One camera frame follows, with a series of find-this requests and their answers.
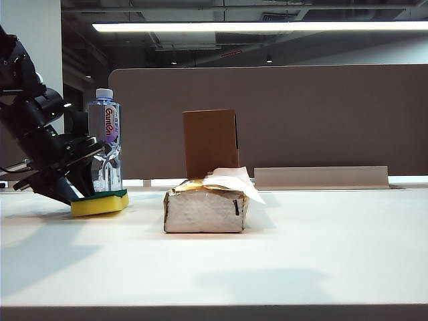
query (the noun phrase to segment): gray partition panel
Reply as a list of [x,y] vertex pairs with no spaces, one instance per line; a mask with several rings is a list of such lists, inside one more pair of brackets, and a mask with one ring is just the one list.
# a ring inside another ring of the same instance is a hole
[[124,176],[184,177],[181,113],[222,108],[236,110],[250,175],[364,165],[428,175],[427,77],[428,65],[115,70]]

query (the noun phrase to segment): cable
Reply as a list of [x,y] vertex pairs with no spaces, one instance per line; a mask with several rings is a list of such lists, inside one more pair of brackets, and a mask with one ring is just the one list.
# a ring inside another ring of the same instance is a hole
[[19,173],[25,173],[32,171],[32,169],[26,168],[26,169],[18,169],[16,171],[9,171],[8,169],[4,169],[3,167],[0,167],[0,171],[3,171],[7,174],[19,174]]

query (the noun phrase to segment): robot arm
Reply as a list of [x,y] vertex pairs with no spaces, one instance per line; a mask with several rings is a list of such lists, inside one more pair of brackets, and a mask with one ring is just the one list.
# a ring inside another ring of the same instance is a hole
[[[12,103],[2,102],[3,96]],[[58,134],[50,123],[65,110],[62,97],[43,84],[21,42],[0,26],[0,122],[35,171],[16,183],[15,190],[31,187],[35,193],[70,204],[78,196],[67,179],[83,196],[94,194],[90,169],[93,155],[104,144],[81,132]]]

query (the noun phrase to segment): bottle label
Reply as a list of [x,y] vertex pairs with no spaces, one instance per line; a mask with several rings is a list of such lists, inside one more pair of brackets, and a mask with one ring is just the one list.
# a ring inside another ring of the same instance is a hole
[[106,105],[104,111],[104,119],[106,125],[106,144],[118,142],[119,137],[119,112],[113,105]]

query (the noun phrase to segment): tabletop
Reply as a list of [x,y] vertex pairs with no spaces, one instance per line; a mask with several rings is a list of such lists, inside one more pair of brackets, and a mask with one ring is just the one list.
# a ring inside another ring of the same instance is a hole
[[428,185],[261,192],[236,234],[165,233],[164,195],[131,189],[121,213],[75,219],[46,197],[0,193],[3,313],[379,305],[428,316]]

